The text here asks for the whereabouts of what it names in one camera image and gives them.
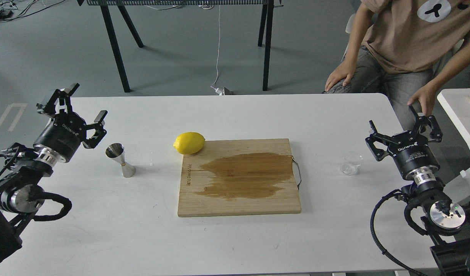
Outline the person left hand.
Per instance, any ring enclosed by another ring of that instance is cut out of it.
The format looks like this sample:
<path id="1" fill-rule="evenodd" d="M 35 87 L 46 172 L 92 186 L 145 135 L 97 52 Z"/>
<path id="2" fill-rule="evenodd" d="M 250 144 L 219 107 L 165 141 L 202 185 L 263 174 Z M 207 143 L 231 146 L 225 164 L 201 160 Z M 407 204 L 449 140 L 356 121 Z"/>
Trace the person left hand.
<path id="1" fill-rule="evenodd" d="M 436 93 L 438 92 L 438 86 L 433 84 L 426 84 L 418 89 L 408 100 L 407 105 L 412 105 L 415 102 L 419 102 L 421 112 L 426 115 L 432 115 Z"/>

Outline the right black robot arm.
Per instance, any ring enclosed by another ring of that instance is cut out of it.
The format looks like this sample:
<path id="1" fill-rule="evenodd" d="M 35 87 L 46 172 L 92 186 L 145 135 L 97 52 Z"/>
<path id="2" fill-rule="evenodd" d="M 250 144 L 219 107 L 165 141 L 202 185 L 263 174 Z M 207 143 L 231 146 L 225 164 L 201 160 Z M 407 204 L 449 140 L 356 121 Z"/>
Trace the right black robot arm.
<path id="1" fill-rule="evenodd" d="M 435 176 L 440 165 L 428 143 L 440 143 L 442 131 L 436 118 L 419 115 L 409 107 L 415 123 L 411 130 L 393 136 L 379 133 L 370 120 L 370 135 L 365 139 L 377 161 L 391 156 L 401 177 L 410 185 L 393 190 L 375 205 L 370 218 L 371 236 L 383 255 L 417 275 L 420 271 L 405 265 L 379 241 L 375 215 L 382 204 L 395 198 L 406 203 L 404 218 L 418 234 L 429 236 L 430 248 L 442 276 L 470 276 L 470 202 L 460 205 L 444 192 L 445 184 Z"/>

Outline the person right hand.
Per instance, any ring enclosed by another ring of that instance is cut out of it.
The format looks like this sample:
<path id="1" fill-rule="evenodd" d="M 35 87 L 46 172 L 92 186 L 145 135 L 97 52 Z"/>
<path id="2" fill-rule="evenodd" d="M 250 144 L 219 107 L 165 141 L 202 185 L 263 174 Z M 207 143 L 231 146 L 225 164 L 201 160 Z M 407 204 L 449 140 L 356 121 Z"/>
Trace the person right hand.
<path id="1" fill-rule="evenodd" d="M 333 72 L 328 76 L 324 91 L 329 92 L 338 82 L 343 80 L 343 86 L 347 86 L 350 83 L 352 77 L 356 71 L 356 61 L 345 60 L 343 61 Z"/>

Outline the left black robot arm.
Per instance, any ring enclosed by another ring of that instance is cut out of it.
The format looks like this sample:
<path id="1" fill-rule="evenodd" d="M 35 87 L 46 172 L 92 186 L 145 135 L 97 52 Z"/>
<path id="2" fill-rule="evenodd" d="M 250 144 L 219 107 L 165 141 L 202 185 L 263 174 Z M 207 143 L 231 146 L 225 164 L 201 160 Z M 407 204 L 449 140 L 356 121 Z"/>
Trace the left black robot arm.
<path id="1" fill-rule="evenodd" d="M 37 111 L 50 121 L 32 148 L 14 143 L 0 151 L 0 158 L 5 159 L 2 172 L 10 172 L 5 177 L 0 172 L 0 262 L 22 247 L 20 235 L 32 220 L 58 220 L 72 208 L 70 199 L 45 192 L 39 181 L 53 174 L 56 163 L 69 162 L 80 145 L 93 149 L 107 134 L 107 111 L 100 111 L 92 124 L 86 124 L 72 110 L 71 96 L 78 87 L 56 89 L 48 100 L 37 104 Z"/>

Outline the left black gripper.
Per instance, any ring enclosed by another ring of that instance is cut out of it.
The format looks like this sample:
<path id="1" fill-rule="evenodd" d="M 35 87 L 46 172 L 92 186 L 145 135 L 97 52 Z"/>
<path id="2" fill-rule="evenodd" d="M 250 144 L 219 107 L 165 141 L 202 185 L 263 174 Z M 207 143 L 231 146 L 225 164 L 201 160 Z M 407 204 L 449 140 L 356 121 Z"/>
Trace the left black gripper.
<path id="1" fill-rule="evenodd" d="M 73 83 L 66 89 L 56 89 L 49 99 L 37 103 L 37 113 L 53 118 L 44 131 L 35 140 L 35 150 L 51 149 L 61 156 L 61 162 L 67 163 L 72 159 L 80 144 L 84 148 L 94 149 L 107 134 L 104 119 L 107 110 L 101 110 L 92 124 L 85 124 L 85 120 L 77 114 L 72 114 L 71 96 L 79 88 L 79 83 Z M 87 131 L 95 132 L 87 138 Z"/>

